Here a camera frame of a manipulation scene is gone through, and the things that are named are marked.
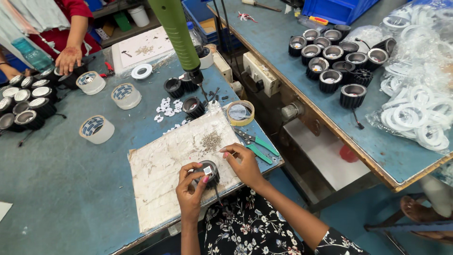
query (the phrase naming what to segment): green container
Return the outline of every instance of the green container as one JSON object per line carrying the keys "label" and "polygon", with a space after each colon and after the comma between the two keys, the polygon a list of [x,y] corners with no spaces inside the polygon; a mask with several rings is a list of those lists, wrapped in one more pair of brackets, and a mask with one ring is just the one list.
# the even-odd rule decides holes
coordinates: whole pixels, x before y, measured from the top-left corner
{"label": "green container", "polygon": [[129,20],[126,17],[126,14],[122,11],[119,11],[113,15],[116,23],[120,27],[121,31],[126,32],[132,29],[130,26]]}

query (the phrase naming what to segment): bottle cap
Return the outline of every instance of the bottle cap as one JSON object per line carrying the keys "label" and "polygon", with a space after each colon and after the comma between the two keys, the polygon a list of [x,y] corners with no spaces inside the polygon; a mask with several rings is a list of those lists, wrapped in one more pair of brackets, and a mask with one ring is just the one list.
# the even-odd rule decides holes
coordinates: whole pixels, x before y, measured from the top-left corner
{"label": "bottle cap", "polygon": [[192,21],[187,22],[187,28],[189,28],[189,30],[193,29]]}

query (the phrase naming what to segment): floral dress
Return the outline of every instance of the floral dress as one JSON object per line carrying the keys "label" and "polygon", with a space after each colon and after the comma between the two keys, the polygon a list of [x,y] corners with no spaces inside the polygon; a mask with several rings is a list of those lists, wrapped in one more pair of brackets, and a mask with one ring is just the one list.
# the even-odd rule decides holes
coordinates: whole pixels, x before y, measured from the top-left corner
{"label": "floral dress", "polygon": [[[302,255],[306,249],[283,216],[249,187],[215,203],[205,215],[204,255]],[[334,228],[315,250],[318,255],[368,255]]]}

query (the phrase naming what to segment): workbench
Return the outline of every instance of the workbench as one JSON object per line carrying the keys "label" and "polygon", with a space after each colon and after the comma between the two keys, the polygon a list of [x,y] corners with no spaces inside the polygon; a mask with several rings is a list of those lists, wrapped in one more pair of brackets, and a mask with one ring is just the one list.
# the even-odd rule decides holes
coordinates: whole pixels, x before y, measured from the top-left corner
{"label": "workbench", "polygon": [[[88,58],[91,56],[96,59],[89,69],[100,74],[107,72],[103,53]],[[106,87],[95,95],[75,90],[56,103],[58,113],[67,119],[47,119],[22,147],[18,147],[18,142],[29,131],[8,132],[0,137],[0,201],[13,203],[0,221],[1,253],[120,254],[155,235],[157,230],[146,235],[139,232],[127,154],[130,149],[161,137],[186,118],[181,112],[165,116],[160,123],[154,120],[156,108],[169,96],[164,91],[164,81],[182,73],[174,58],[143,80],[129,76],[119,82],[107,78]],[[202,73],[206,91],[219,87],[219,98],[228,96],[220,100],[222,106],[239,100],[215,65]],[[127,111],[111,99],[113,88],[124,82],[134,84],[142,95],[139,105]],[[181,100],[193,95],[203,100],[200,89],[185,93]],[[87,118],[98,114],[115,126],[115,132],[107,142],[96,145],[80,137],[78,130]],[[270,143],[255,120],[245,128]],[[258,162],[262,173],[283,164],[280,157],[272,165],[260,159]],[[240,187],[238,183],[220,196]]]}
{"label": "workbench", "polygon": [[[453,154],[444,157],[421,147],[415,141],[391,135],[367,122],[365,115],[380,109],[390,99],[379,91],[383,68],[374,72],[365,100],[356,110],[359,121],[365,126],[365,129],[360,130],[351,110],[344,109],[339,104],[340,89],[334,94],[322,93],[318,88],[318,81],[306,78],[306,67],[301,64],[300,57],[288,54],[290,37],[302,35],[308,29],[297,23],[294,12],[285,15],[284,11],[267,10],[238,0],[224,2],[231,32],[282,81],[282,101],[286,105],[293,100],[302,101],[305,114],[299,117],[301,121],[317,135],[321,125],[325,125],[391,190],[401,191],[453,157]],[[285,4],[280,1],[259,2],[285,10]],[[351,27],[354,29],[362,25],[378,25],[390,11],[404,3],[381,0]],[[217,15],[213,2],[207,5]],[[220,1],[217,1],[217,6],[222,22],[226,24]],[[238,12],[247,13],[258,23],[241,21]]]}

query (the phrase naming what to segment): pliers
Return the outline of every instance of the pliers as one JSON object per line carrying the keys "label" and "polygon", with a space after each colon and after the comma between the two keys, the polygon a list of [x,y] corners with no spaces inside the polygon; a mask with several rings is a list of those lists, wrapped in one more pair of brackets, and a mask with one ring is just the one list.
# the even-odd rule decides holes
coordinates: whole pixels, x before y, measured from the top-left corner
{"label": "pliers", "polygon": [[113,70],[112,66],[108,62],[104,62],[104,64],[106,64],[107,69],[109,70],[109,73],[100,74],[99,76],[101,76],[103,78],[108,77],[108,76],[114,76],[115,75],[115,71]]}
{"label": "pliers", "polygon": [[266,148],[268,151],[270,151],[272,154],[279,156],[280,153],[276,151],[271,145],[267,144],[265,141],[261,140],[259,137],[254,137],[251,136],[244,131],[234,127],[234,132],[238,134],[244,141],[246,142],[246,148],[251,149],[255,155],[257,155],[260,159],[264,160],[268,164],[272,164],[272,160],[270,160],[266,155],[264,155],[262,152],[258,150],[258,148],[255,146],[255,144],[251,143],[251,141],[256,142],[257,144],[261,145],[262,147]]}

